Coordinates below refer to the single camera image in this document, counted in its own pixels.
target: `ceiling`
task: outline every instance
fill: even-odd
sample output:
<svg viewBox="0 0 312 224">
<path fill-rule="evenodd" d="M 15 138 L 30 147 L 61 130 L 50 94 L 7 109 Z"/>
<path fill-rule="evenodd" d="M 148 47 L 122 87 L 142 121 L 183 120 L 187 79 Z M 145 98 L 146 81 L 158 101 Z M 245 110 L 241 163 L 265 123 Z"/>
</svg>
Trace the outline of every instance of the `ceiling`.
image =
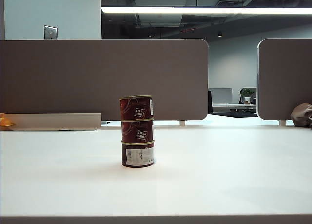
<svg viewBox="0 0 312 224">
<path fill-rule="evenodd" d="M 312 8 L 312 0 L 101 0 L 101 6 L 199 6 Z M 311 16 L 107 14 L 102 12 L 102 38 L 201 38 L 207 41 L 312 23 Z"/>
</svg>

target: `can label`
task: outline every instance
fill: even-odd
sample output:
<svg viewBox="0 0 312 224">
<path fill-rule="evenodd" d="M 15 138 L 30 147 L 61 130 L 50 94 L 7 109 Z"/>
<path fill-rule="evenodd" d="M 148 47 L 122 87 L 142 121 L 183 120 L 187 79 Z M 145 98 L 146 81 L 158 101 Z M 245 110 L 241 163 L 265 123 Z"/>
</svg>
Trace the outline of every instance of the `can label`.
<svg viewBox="0 0 312 224">
<path fill-rule="evenodd" d="M 153 140 L 153 121 L 121 122 L 122 141 L 144 143 Z"/>
<path fill-rule="evenodd" d="M 144 166 L 154 162 L 154 147 L 144 149 L 126 149 L 127 165 Z"/>
<path fill-rule="evenodd" d="M 153 118 L 151 97 L 133 97 L 120 100 L 121 120 L 140 120 Z"/>
<path fill-rule="evenodd" d="M 153 111 L 153 100 L 150 100 L 150 110 L 151 110 L 151 115 L 154 115 L 154 111 Z"/>
<path fill-rule="evenodd" d="M 137 118 L 144 118 L 145 112 L 146 112 L 145 109 L 136 108 L 135 113 L 134 113 L 134 117 L 137 117 Z"/>
</svg>

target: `can lid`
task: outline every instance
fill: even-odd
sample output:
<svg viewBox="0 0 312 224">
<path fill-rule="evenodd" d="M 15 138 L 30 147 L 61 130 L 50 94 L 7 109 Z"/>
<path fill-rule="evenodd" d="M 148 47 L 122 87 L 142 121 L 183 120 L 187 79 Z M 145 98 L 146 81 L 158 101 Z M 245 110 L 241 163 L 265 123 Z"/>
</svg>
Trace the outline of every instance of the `can lid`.
<svg viewBox="0 0 312 224">
<path fill-rule="evenodd" d="M 152 97 L 151 95 L 138 95 L 138 96 L 125 96 L 125 97 L 122 97 L 121 99 L 119 100 L 123 100 L 123 99 L 131 99 L 131 98 L 136 98 L 136 97 Z"/>
<path fill-rule="evenodd" d="M 154 118 L 145 118 L 145 119 L 131 119 L 131 120 L 122 120 L 122 122 L 145 122 L 145 121 L 153 121 Z"/>
<path fill-rule="evenodd" d="M 154 140 L 150 141 L 150 142 L 144 142 L 144 143 L 126 143 L 123 141 L 121 143 L 124 145 L 150 145 L 150 144 L 154 143 Z"/>
</svg>

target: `red can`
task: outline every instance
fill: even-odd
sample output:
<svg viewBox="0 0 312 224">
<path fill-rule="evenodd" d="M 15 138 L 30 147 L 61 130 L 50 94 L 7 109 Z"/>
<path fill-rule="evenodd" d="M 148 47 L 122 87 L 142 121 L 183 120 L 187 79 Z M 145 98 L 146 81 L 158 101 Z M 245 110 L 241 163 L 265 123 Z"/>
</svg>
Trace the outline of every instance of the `red can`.
<svg viewBox="0 0 312 224">
<path fill-rule="evenodd" d="M 146 143 L 153 141 L 153 118 L 142 121 L 121 122 L 122 141 L 126 143 Z"/>
<path fill-rule="evenodd" d="M 124 166 L 147 167 L 154 162 L 154 141 L 135 144 L 122 142 L 122 164 Z"/>
<path fill-rule="evenodd" d="M 128 96 L 120 99 L 121 120 L 140 120 L 153 118 L 152 96 Z"/>
</svg>

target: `bag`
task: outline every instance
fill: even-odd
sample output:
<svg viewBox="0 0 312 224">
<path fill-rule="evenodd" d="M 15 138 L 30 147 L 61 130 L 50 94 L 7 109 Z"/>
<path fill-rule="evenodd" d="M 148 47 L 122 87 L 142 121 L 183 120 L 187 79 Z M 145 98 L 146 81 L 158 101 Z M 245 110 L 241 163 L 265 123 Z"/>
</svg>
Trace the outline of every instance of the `bag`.
<svg viewBox="0 0 312 224">
<path fill-rule="evenodd" d="M 312 125 L 312 105 L 302 103 L 296 106 L 291 113 L 291 120 L 297 127 L 308 127 Z"/>
</svg>

